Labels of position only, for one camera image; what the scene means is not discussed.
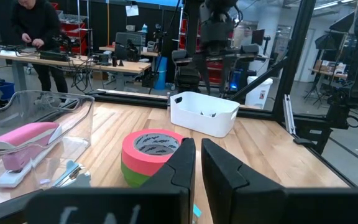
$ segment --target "floor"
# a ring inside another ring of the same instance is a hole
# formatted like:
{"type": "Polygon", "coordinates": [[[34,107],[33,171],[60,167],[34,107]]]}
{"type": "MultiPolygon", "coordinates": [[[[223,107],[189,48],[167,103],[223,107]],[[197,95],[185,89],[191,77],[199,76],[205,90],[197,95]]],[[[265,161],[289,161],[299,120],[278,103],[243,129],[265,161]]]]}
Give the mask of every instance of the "floor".
{"type": "MultiPolygon", "coordinates": [[[[0,78],[5,79],[7,82],[13,82],[11,75],[11,67],[0,68],[0,78]]],[[[40,82],[37,78],[37,74],[34,69],[30,75],[26,75],[27,88],[29,90],[40,90],[40,82]]],[[[75,87],[70,88],[73,83],[72,78],[67,78],[70,93],[82,94],[81,91],[75,87]]],[[[273,108],[274,98],[277,93],[279,79],[274,80],[273,85],[268,94],[268,99],[265,104],[265,110],[271,110],[273,108]]],[[[93,80],[91,83],[93,89],[105,88],[113,90],[115,83],[109,85],[103,85],[101,80],[93,80]]],[[[148,88],[142,88],[140,85],[129,84],[128,87],[136,88],[139,93],[147,93],[148,88]]],[[[328,105],[323,100],[323,104],[314,103],[314,99],[304,100],[306,91],[311,88],[311,83],[294,82],[291,92],[291,102],[294,113],[303,114],[326,114],[328,105]]],[[[55,84],[52,79],[52,91],[56,91],[55,84]]],[[[166,95],[170,90],[152,90],[151,94],[166,95]]],[[[358,111],[351,113],[358,118],[358,111]]],[[[351,128],[349,130],[335,129],[331,134],[331,139],[328,141],[323,153],[323,157],[326,158],[334,167],[340,170],[344,175],[350,178],[354,183],[358,185],[358,128],[351,128]]]]}

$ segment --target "wooden tabletop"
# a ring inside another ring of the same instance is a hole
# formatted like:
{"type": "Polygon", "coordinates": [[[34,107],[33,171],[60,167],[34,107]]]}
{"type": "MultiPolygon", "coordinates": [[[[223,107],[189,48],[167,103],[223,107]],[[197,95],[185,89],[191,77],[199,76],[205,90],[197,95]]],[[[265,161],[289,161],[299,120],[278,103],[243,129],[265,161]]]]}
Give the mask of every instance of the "wooden tabletop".
{"type": "MultiPolygon", "coordinates": [[[[328,75],[328,76],[332,76],[334,74],[334,72],[326,72],[326,71],[321,71],[321,70],[319,71],[319,70],[313,69],[313,68],[309,68],[309,70],[312,72],[316,72],[316,73],[320,73],[322,75],[328,75]]],[[[334,74],[334,77],[347,79],[347,75],[345,75],[345,74],[334,74]]]]}
{"type": "MultiPolygon", "coordinates": [[[[175,126],[170,122],[170,113],[163,109],[95,103],[93,114],[92,145],[77,160],[90,171],[93,187],[128,187],[121,172],[121,147],[123,139],[134,131],[167,129],[195,140],[194,203],[203,212],[200,224],[212,223],[201,170],[203,138],[210,138],[256,171],[286,187],[347,187],[306,148],[296,145],[293,137],[273,121],[237,118],[225,138],[214,138],[175,126]]],[[[0,190],[0,203],[18,195],[17,192],[0,190]]]]}
{"type": "MultiPolygon", "coordinates": [[[[116,49],[114,47],[109,47],[109,46],[99,47],[99,50],[108,50],[111,52],[116,51],[116,49]]],[[[158,53],[155,53],[155,52],[140,52],[140,54],[143,56],[158,57],[158,53]]]]}
{"type": "MultiPolygon", "coordinates": [[[[0,52],[0,58],[3,59],[9,59],[9,60],[15,60],[20,62],[26,62],[26,63],[37,63],[37,64],[46,64],[46,65],[56,65],[56,66],[63,66],[63,67],[69,67],[74,65],[81,65],[84,64],[84,61],[87,58],[87,56],[81,56],[81,58],[71,58],[70,64],[68,62],[59,62],[54,60],[44,60],[40,59],[39,56],[33,56],[28,55],[26,53],[22,53],[22,56],[26,57],[18,57],[14,52],[7,52],[2,53],[0,52]]],[[[124,66],[101,66],[101,65],[92,65],[89,68],[93,70],[102,70],[107,72],[127,72],[127,73],[137,73],[140,74],[144,70],[151,67],[150,63],[144,63],[144,62],[125,62],[123,61],[124,66]]]]}

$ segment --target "white plastic bin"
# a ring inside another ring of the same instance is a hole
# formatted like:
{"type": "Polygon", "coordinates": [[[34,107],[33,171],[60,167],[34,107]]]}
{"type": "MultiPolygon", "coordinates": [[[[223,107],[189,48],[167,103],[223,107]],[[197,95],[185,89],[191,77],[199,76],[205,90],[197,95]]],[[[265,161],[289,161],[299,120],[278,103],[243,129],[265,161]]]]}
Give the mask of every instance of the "white plastic bin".
{"type": "MultiPolygon", "coordinates": [[[[255,81],[258,77],[248,77],[248,84],[255,81]]],[[[247,94],[246,97],[246,106],[251,107],[259,107],[263,109],[265,107],[267,95],[269,94],[270,86],[272,86],[273,80],[268,78],[262,84],[260,84],[257,88],[254,88],[250,93],[247,94]]]]}
{"type": "Polygon", "coordinates": [[[171,122],[210,136],[223,138],[233,128],[240,104],[199,93],[171,96],[171,122]]]}

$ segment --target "blue bin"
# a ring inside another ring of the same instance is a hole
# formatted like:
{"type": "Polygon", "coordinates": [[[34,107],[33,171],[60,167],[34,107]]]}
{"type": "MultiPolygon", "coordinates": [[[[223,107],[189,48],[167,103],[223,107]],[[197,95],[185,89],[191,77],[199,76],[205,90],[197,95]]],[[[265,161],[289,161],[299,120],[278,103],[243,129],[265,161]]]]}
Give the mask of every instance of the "blue bin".
{"type": "MultiPolygon", "coordinates": [[[[160,57],[156,60],[156,65],[158,65],[158,62],[160,61],[160,57]]],[[[165,89],[165,77],[167,75],[167,61],[168,59],[166,57],[161,58],[160,67],[158,68],[158,80],[155,83],[154,89],[156,90],[164,90],[165,89]]]]}
{"type": "Polygon", "coordinates": [[[0,100],[10,100],[15,93],[15,84],[9,82],[0,82],[0,91],[2,97],[0,100]]]}

